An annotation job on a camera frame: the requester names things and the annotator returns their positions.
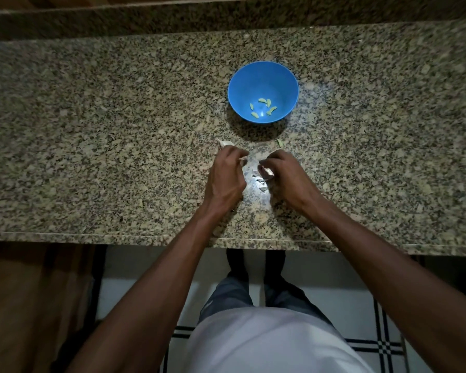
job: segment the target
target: person's left hand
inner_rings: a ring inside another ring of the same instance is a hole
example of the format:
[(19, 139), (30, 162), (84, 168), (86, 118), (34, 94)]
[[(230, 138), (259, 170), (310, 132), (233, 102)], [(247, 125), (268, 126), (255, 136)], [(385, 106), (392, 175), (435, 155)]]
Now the person's left hand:
[(231, 211), (242, 199), (247, 183), (240, 158), (248, 155), (246, 150), (226, 145), (214, 159), (205, 187), (204, 205), (219, 217)]

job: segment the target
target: countertop edge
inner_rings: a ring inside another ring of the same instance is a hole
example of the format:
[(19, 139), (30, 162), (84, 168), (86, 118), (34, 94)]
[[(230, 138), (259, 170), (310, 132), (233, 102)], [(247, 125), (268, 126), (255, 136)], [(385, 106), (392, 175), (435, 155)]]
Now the countertop edge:
[[(95, 245), (141, 245), (162, 246), (168, 244), (173, 236), (134, 236), (134, 235), (101, 235), (101, 234), (65, 234), (65, 233), (32, 233), (32, 232), (0, 232), (0, 241), (7, 242), (45, 242), (76, 243)], [(310, 250), (321, 252), (337, 252), (338, 249), (330, 241), (297, 241), (266, 240), (249, 238), (217, 238), (211, 239), (209, 247), (241, 248), (251, 250)], [(398, 248), (409, 255), (457, 256), (466, 257), (466, 245), (429, 245), (400, 244)]]

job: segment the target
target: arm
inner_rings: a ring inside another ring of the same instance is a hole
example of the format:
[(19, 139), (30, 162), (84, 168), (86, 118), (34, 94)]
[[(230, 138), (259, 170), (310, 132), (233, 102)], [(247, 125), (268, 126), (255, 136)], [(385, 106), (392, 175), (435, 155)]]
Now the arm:
[(213, 229), (242, 198), (240, 157), (227, 146), (209, 172), (204, 202), (76, 355), (68, 372), (157, 371)]
[(282, 150), (272, 169), (289, 206), (317, 225), (352, 264), (416, 351), (437, 372), (466, 372), (466, 296), (326, 200)]

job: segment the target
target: hand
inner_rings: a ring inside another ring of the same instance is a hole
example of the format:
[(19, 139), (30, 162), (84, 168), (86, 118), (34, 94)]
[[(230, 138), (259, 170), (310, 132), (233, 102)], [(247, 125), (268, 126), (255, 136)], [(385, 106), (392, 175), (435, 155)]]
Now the hand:
[(307, 216), (308, 208), (314, 206), (314, 202), (323, 197), (297, 159), (290, 153), (279, 149), (259, 163), (273, 170), (279, 194), (297, 212)]
[(204, 205), (219, 217), (231, 211), (242, 199), (247, 183), (240, 158), (248, 155), (246, 150), (226, 145), (214, 159), (205, 187)]

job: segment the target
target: leg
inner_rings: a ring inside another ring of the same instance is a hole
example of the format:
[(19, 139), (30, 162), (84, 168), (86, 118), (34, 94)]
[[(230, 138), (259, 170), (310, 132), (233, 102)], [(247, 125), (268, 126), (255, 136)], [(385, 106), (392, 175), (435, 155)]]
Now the leg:
[(285, 251), (266, 251), (266, 275), (264, 277), (266, 306), (283, 307), (300, 313), (309, 314), (333, 326), (321, 310), (309, 301), (302, 289), (287, 282), (281, 276), (284, 263)]
[(254, 306), (249, 295), (249, 275), (243, 264), (243, 250), (227, 249), (226, 256), (231, 271), (205, 303), (198, 323), (223, 310)]

